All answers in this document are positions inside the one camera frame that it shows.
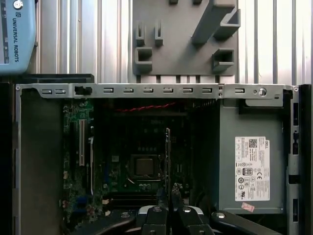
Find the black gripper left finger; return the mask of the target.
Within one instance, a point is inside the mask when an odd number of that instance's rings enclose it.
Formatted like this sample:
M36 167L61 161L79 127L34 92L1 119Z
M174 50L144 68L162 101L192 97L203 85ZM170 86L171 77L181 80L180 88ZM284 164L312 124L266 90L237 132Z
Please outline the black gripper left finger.
M170 187L156 193L157 204L138 210L111 210L94 222L82 225L72 235L167 235L170 232Z

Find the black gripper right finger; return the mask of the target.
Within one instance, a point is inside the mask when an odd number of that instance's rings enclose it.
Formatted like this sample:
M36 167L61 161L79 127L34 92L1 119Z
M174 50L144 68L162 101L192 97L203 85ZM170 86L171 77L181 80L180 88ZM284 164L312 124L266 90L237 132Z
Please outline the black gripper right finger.
M171 186L171 226L174 235L276 235L276 231L238 215L215 211L209 217L198 207L185 205L181 185Z

